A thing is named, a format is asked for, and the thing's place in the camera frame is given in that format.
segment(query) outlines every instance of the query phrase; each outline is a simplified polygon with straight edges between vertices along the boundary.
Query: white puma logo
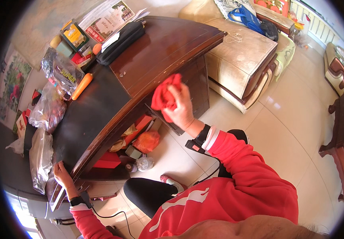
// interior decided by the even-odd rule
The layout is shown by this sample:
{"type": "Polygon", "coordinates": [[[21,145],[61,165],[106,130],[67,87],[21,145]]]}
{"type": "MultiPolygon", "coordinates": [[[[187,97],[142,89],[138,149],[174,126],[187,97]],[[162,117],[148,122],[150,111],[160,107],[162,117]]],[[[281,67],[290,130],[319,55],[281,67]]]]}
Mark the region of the white puma logo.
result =
{"type": "Polygon", "coordinates": [[[180,198],[179,200],[177,200],[174,203],[168,203],[168,202],[163,203],[163,205],[161,205],[161,208],[163,209],[163,211],[160,213],[159,221],[156,223],[156,225],[154,225],[153,227],[151,227],[149,229],[149,232],[153,232],[153,231],[155,231],[157,229],[157,227],[160,224],[161,216],[163,215],[163,213],[168,208],[173,207],[173,206],[177,206],[177,205],[185,206],[187,200],[192,200],[192,201],[195,201],[195,202],[202,203],[205,200],[206,196],[208,195],[207,194],[208,190],[209,190],[209,188],[205,189],[204,191],[194,190],[194,191],[190,192],[187,197],[180,198]]]}

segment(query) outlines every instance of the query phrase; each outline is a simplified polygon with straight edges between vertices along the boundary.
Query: blue bag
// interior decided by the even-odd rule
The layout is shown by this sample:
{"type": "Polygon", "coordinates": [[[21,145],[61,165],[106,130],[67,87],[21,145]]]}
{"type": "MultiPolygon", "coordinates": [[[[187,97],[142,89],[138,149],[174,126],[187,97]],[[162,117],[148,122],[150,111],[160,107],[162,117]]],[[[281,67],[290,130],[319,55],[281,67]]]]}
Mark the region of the blue bag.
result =
{"type": "Polygon", "coordinates": [[[249,29],[256,31],[256,32],[260,33],[261,35],[265,36],[264,32],[260,28],[260,22],[258,21],[257,17],[255,15],[253,15],[253,13],[251,13],[243,5],[241,5],[241,7],[239,7],[239,8],[235,8],[233,11],[228,13],[228,18],[231,21],[239,22],[239,21],[234,20],[232,18],[232,15],[235,17],[240,17],[241,23],[244,24],[245,26],[247,26],[249,29]]]}

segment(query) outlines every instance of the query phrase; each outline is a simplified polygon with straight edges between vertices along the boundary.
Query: armchair armrest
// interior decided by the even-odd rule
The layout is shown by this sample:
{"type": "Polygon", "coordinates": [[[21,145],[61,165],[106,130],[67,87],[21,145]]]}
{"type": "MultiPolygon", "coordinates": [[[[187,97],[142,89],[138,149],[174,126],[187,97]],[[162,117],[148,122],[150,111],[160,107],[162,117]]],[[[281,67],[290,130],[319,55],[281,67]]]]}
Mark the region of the armchair armrest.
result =
{"type": "Polygon", "coordinates": [[[289,36],[293,34],[294,22],[292,20],[263,6],[253,4],[253,7],[259,20],[270,21],[277,29],[280,29],[289,36]]]}

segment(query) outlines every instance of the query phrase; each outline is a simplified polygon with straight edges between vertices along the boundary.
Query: white cuff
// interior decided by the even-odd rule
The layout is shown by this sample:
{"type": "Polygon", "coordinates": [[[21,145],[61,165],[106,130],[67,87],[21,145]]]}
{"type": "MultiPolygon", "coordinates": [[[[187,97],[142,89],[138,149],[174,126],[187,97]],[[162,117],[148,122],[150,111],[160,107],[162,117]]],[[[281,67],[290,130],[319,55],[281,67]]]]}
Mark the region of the white cuff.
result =
{"type": "Polygon", "coordinates": [[[90,208],[88,208],[85,203],[79,203],[76,206],[70,206],[70,211],[87,211],[87,210],[90,210],[90,208]]]}
{"type": "Polygon", "coordinates": [[[209,129],[208,135],[206,137],[206,141],[201,146],[204,150],[208,151],[214,144],[214,142],[217,139],[217,136],[219,135],[220,130],[216,128],[216,126],[212,126],[209,129]]]}

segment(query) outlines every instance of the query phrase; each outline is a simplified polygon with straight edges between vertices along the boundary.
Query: clear plastic bag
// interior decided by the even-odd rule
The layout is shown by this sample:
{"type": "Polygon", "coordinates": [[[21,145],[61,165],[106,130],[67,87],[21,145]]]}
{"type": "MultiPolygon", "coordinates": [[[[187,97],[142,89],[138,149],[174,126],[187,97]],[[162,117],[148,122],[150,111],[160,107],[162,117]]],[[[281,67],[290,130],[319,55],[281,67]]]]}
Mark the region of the clear plastic bag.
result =
{"type": "Polygon", "coordinates": [[[85,75],[73,61],[52,47],[48,48],[42,59],[42,69],[47,79],[67,101],[71,99],[85,75]]]}
{"type": "Polygon", "coordinates": [[[28,122],[48,133],[53,133],[63,119],[67,105],[56,92],[55,87],[48,82],[42,90],[42,96],[32,110],[28,122]]]}
{"type": "Polygon", "coordinates": [[[152,152],[159,145],[160,135],[157,131],[146,131],[139,135],[133,146],[143,153],[152,152]]]}
{"type": "Polygon", "coordinates": [[[301,48],[308,48],[310,42],[310,37],[300,31],[298,34],[294,35],[294,43],[301,48]]]}
{"type": "Polygon", "coordinates": [[[139,171],[144,172],[153,168],[154,160],[152,157],[141,157],[136,160],[136,166],[139,171]]]}
{"type": "Polygon", "coordinates": [[[38,128],[32,137],[30,149],[30,171],[33,188],[44,194],[45,184],[48,180],[48,173],[52,167],[52,135],[44,129],[38,128]]]}

